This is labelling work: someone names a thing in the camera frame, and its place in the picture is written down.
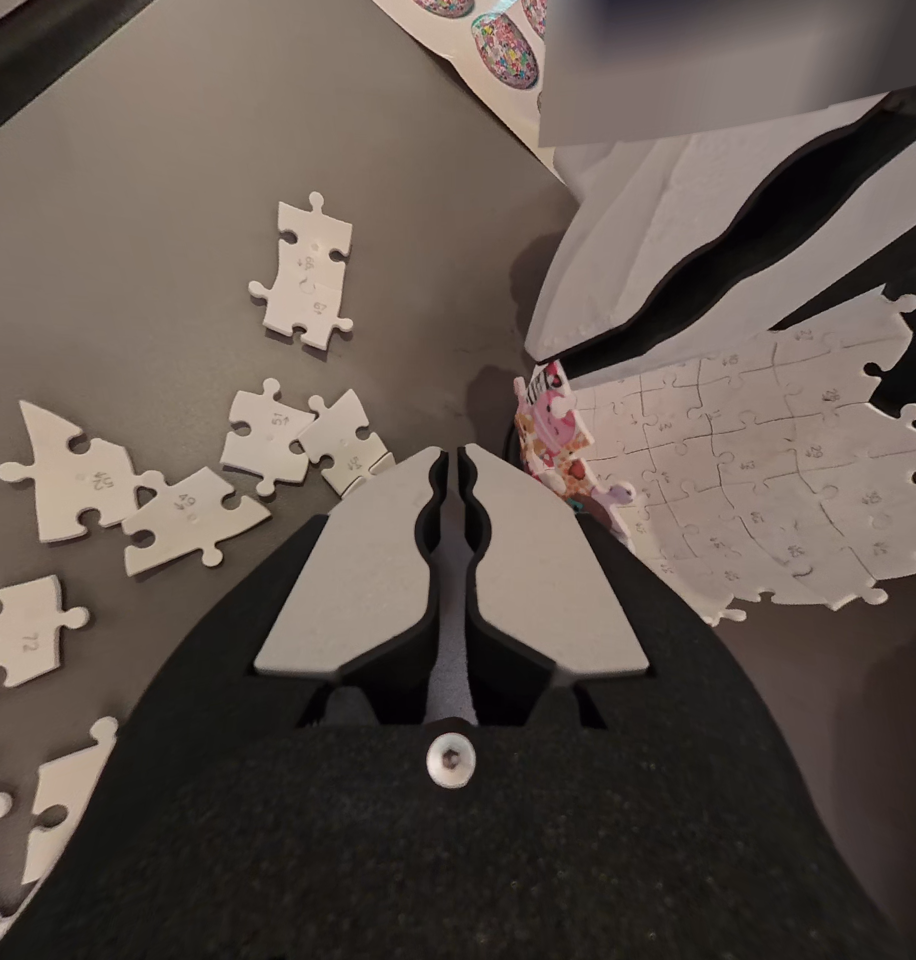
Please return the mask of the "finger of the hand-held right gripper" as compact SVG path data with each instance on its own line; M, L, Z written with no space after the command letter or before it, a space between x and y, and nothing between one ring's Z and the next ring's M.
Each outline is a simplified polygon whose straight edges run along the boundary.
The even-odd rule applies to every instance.
M683 330L638 344L613 331L563 354L578 387L641 374L769 330L916 228L916 141L872 173L811 236L743 277Z
M527 353L544 361L625 325L801 149L847 132L885 98L667 138L556 147L555 169L580 206L538 295Z

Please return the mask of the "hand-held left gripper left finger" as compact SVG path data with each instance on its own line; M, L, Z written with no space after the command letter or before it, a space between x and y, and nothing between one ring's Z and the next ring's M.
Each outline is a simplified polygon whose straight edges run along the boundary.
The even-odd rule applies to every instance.
M256 673L337 682L413 641L392 686L421 683L437 653L440 539L448 454L419 451L334 507L254 662Z

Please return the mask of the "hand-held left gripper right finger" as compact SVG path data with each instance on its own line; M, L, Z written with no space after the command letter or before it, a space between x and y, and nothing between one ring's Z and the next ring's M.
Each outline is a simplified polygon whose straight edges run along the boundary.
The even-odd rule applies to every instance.
M538 678L636 676L649 667L572 509L540 481L480 446L459 449L470 622L530 660Z

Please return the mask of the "partly built white puzzle ball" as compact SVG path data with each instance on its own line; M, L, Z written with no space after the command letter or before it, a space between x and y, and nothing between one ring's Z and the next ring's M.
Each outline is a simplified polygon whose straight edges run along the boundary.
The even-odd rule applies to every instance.
M594 513L710 626L735 600L875 605L916 574L916 403L871 402L916 295L860 294L730 349L573 389L515 378L525 469Z

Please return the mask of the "puzzle pieces group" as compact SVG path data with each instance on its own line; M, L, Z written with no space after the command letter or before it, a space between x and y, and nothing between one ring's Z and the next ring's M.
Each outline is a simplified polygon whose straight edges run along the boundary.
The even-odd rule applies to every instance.
M326 352L333 330L348 332L353 323L339 316L352 226L325 215L323 198L309 195L311 210L279 203L277 270L272 287L257 280L249 294L265 304L263 326L281 335L301 329L300 342ZM136 473L128 450L103 438L92 438L87 450L71 450L82 431L79 426L32 402L19 407L29 435L31 464L0 464L0 480L8 484L32 482L38 540L45 545L74 541L86 535L80 522L96 512L100 527L118 527L125 535L148 533L152 542L124 548L124 570L134 578L190 555L200 556L206 568L219 566L219 545L244 534L271 517L265 500L276 483L303 482L309 462L325 447L295 452L301 437L320 434L337 439L335 424L315 425L315 419L337 422L315 398L313 412L293 409L279 401L281 386L267 378L260 393L240 390L228 414L229 423L247 425L248 435L230 430L220 459L223 467L260 477L256 497L243 495L238 504L225 502L234 490L223 477L204 466L176 484L160 472ZM89 621L85 606L63 606L55 574L0 590L0 669L10 689L55 671L60 666L60 633L79 630ZM28 895L53 870L77 828L104 770L120 723L113 715L96 717L88 728L88 744L36 767L32 815L60 809L64 817L52 824L36 823L26 832L21 886Z

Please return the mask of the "printed instruction leaflet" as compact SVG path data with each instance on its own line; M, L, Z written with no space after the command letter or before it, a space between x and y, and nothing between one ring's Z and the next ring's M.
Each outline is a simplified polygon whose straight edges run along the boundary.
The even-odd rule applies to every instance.
M546 167L539 97L546 2L377 1L425 49L448 62L474 96Z

